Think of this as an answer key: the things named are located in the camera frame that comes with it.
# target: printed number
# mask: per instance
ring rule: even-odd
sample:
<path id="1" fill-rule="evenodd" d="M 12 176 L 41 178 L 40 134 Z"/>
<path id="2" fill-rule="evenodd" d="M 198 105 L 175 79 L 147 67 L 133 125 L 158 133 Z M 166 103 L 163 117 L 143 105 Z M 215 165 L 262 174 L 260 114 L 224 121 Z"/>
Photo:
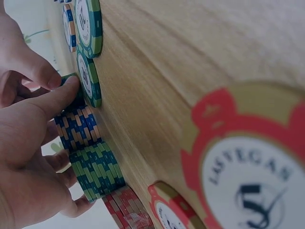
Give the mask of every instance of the printed number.
<path id="1" fill-rule="evenodd" d="M 80 13 L 80 21 L 81 21 L 81 29 L 84 30 L 85 25 L 86 25 L 86 20 L 85 20 L 85 17 L 84 17 L 84 13 L 82 11 L 82 7 L 81 7 L 81 13 Z"/>
<path id="2" fill-rule="evenodd" d="M 81 68 L 81 69 L 82 69 L 82 78 L 85 81 L 86 85 L 88 85 L 88 76 L 87 76 L 87 73 L 86 73 L 84 68 Z"/>

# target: green poker chip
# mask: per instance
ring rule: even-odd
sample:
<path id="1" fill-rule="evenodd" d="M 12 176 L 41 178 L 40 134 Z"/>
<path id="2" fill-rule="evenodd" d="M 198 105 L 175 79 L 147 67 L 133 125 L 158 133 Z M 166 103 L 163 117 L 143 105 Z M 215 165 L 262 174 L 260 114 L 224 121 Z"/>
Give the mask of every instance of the green poker chip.
<path id="1" fill-rule="evenodd" d="M 107 161 L 106 161 L 106 159 L 104 157 L 104 154 L 106 153 L 106 151 L 101 151 L 100 148 L 98 147 L 98 144 L 94 145 L 93 147 L 95 149 L 97 157 L 99 158 L 99 160 L 102 163 L 103 169 L 106 172 L 106 182 L 107 182 L 108 189 L 109 189 L 110 192 L 112 192 L 112 191 L 114 191 L 116 189 L 116 183 L 115 183 L 113 175 L 112 175 L 112 173 L 110 171 L 108 163 L 107 163 Z"/>
<path id="2" fill-rule="evenodd" d="M 110 160 L 111 160 L 111 162 L 113 164 L 113 167 L 114 167 L 115 172 L 116 172 L 116 174 L 118 176 L 118 179 L 119 179 L 118 183 L 122 187 L 125 186 L 126 183 L 125 183 L 122 171 L 120 169 L 120 166 L 119 166 L 117 160 L 115 159 L 115 156 L 114 156 L 113 152 L 111 151 L 111 149 L 109 148 L 109 146 L 108 146 L 108 144 L 106 142 L 103 142 L 102 145 L 103 145 L 104 149 L 106 150 L 106 152 L 108 153 L 108 156 L 109 156 L 109 158 L 110 158 Z"/>
<path id="3" fill-rule="evenodd" d="M 102 93 L 94 62 L 85 56 L 82 47 L 79 45 L 77 46 L 77 66 L 85 97 L 91 106 L 100 107 Z"/>
<path id="4" fill-rule="evenodd" d="M 85 162 L 85 165 L 86 165 L 86 168 L 84 168 L 84 171 L 85 173 L 89 173 L 89 175 L 91 176 L 92 178 L 92 182 L 91 182 L 91 187 L 96 195 L 97 198 L 102 198 L 101 194 L 100 194 L 100 189 L 101 189 L 101 183 L 98 179 L 98 177 L 96 176 L 96 172 L 94 170 L 94 167 L 91 163 L 91 160 L 89 159 L 89 156 L 88 156 L 89 153 L 87 153 L 87 151 L 85 149 L 81 150 L 81 155 L 82 155 L 82 158 Z"/>
<path id="5" fill-rule="evenodd" d="M 88 158 L 89 158 L 89 160 L 91 162 L 91 165 L 92 165 L 92 167 L 94 169 L 94 172 L 95 172 L 94 174 L 91 173 L 92 174 L 92 178 L 93 178 L 93 180 L 96 179 L 96 181 L 94 181 L 94 182 L 97 185 L 99 193 L 100 193 L 101 196 L 104 196 L 106 193 L 108 193 L 108 188 L 107 188 L 106 182 L 105 182 L 105 180 L 104 180 L 104 178 L 102 176 L 102 172 L 100 171 L 100 169 L 98 167 L 98 164 L 100 164 L 100 162 L 94 158 L 94 154 L 93 153 L 95 151 L 94 151 L 94 148 L 92 146 L 86 147 L 85 151 L 87 153 L 87 156 L 88 156 Z"/>
<path id="6" fill-rule="evenodd" d="M 76 155 L 75 154 L 70 154 L 69 155 L 69 159 L 70 159 L 70 162 L 71 162 L 71 166 L 72 166 L 72 169 L 77 177 L 77 180 L 78 180 L 78 183 L 80 184 L 84 194 L 85 194 L 85 197 L 87 198 L 87 200 L 90 202 L 90 203 L 93 203 L 94 202 L 94 199 L 92 198 L 92 196 L 90 195 L 83 179 L 82 179 L 82 175 L 76 165 L 76 161 L 77 161 L 77 158 L 76 158 Z"/>
<path id="7" fill-rule="evenodd" d="M 85 185 L 88 187 L 91 187 L 92 191 L 93 191 L 93 198 L 95 199 L 99 199 L 101 198 L 101 195 L 98 191 L 98 188 L 96 187 L 96 184 L 94 183 L 94 179 L 92 176 L 92 172 L 94 173 L 94 169 L 91 165 L 91 162 L 89 161 L 89 158 L 86 157 L 86 151 L 85 150 L 78 150 L 76 152 L 76 155 L 80 161 L 81 167 L 85 173 L 85 176 L 87 179 L 84 180 Z"/>
<path id="8" fill-rule="evenodd" d="M 89 180 L 88 176 L 86 175 L 86 173 L 85 173 L 85 171 L 83 169 L 83 166 L 81 165 L 81 157 L 79 156 L 81 154 L 81 152 L 78 150 L 78 151 L 75 151 L 73 154 L 75 155 L 75 164 L 76 164 L 76 166 L 77 166 L 77 168 L 78 168 L 78 170 L 80 172 L 80 175 L 82 177 L 84 185 L 86 186 L 86 188 L 87 188 L 87 190 L 89 192 L 89 195 L 90 195 L 90 197 L 92 199 L 91 202 L 94 202 L 97 199 L 97 197 L 96 197 L 96 195 L 95 195 L 95 193 L 93 191 L 93 188 L 92 188 L 92 186 L 90 184 L 90 180 Z"/>
<path id="9" fill-rule="evenodd" d="M 91 152 L 92 152 L 93 159 L 97 162 L 97 167 L 100 170 L 101 176 L 105 181 L 105 186 L 103 188 L 103 191 L 105 192 L 105 194 L 109 194 L 113 190 L 113 186 L 108 177 L 108 172 L 106 172 L 106 170 L 104 168 L 104 160 L 103 160 L 103 158 L 99 157 L 99 155 L 96 151 L 96 146 L 93 147 L 93 150 Z"/>
<path id="10" fill-rule="evenodd" d="M 111 162 L 111 159 L 109 157 L 109 153 L 106 150 L 106 149 L 108 149 L 110 151 L 110 148 L 108 147 L 107 143 L 105 143 L 105 142 L 98 143 L 97 146 L 103 152 L 103 156 L 106 160 L 106 163 L 107 163 L 107 165 L 109 167 L 109 170 L 111 171 L 112 177 L 114 179 L 115 187 L 119 188 L 121 185 L 120 185 L 120 181 L 119 181 L 119 178 L 118 178 L 118 174 L 116 173 L 116 171 L 114 169 L 114 166 Z"/>
<path id="11" fill-rule="evenodd" d="M 103 28 L 99 0 L 75 0 L 76 26 L 84 54 L 92 59 L 102 52 Z"/>

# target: chip center label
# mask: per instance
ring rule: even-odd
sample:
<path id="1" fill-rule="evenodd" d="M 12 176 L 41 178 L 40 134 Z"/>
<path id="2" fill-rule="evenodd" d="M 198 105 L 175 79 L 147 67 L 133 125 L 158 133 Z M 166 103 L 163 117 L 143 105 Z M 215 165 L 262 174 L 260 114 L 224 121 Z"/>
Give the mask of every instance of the chip center label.
<path id="1" fill-rule="evenodd" d="M 156 204 L 156 212 L 165 229 L 186 229 L 177 215 L 164 203 L 158 202 Z"/>
<path id="2" fill-rule="evenodd" d="M 76 0 L 76 23 L 81 40 L 85 45 L 90 44 L 91 40 L 91 25 L 89 17 L 89 9 L 86 0 Z"/>
<path id="3" fill-rule="evenodd" d="M 78 54 L 77 56 L 78 56 L 77 61 L 78 61 L 79 69 L 80 69 L 82 85 L 83 85 L 87 95 L 90 98 L 92 98 L 92 96 L 93 96 L 92 95 L 92 86 L 91 86 L 91 81 L 90 81 L 90 76 L 89 76 L 89 72 L 87 69 L 87 65 L 81 54 Z"/>
<path id="4" fill-rule="evenodd" d="M 206 153 L 201 173 L 207 203 L 223 228 L 302 224 L 305 174 L 280 147 L 256 138 L 226 138 Z"/>

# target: wood grain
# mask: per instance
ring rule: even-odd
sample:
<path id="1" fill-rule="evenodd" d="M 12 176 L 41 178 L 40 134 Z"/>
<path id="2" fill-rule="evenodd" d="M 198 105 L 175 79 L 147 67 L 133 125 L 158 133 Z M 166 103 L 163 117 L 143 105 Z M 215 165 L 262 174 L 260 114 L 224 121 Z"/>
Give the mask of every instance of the wood grain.
<path id="1" fill-rule="evenodd" d="M 149 208 L 163 180 L 193 206 L 179 155 L 183 125 L 207 92 L 247 80 L 305 89 L 303 0 L 100 0 L 95 116 L 128 184 Z M 156 228 L 161 228 L 155 220 Z"/>

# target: hand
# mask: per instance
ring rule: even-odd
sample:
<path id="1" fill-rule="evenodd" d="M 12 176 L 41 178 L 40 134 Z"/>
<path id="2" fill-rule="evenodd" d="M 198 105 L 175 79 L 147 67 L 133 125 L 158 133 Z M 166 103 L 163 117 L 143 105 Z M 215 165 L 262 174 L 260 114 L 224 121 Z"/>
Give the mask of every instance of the hand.
<path id="1" fill-rule="evenodd" d="M 85 196 L 72 200 L 69 188 L 76 176 L 71 167 L 56 173 L 67 166 L 67 152 L 41 155 L 41 146 L 57 137 L 49 120 L 73 101 L 78 87 L 73 76 L 52 92 L 0 110 L 0 213 L 6 214 L 0 214 L 0 225 L 7 220 L 7 228 L 19 229 L 58 212 L 77 217 L 92 206 Z"/>
<path id="2" fill-rule="evenodd" d="M 39 96 L 60 86 L 57 71 L 24 41 L 18 24 L 0 11 L 0 108 Z M 21 84 L 28 79 L 42 88 L 36 92 Z"/>

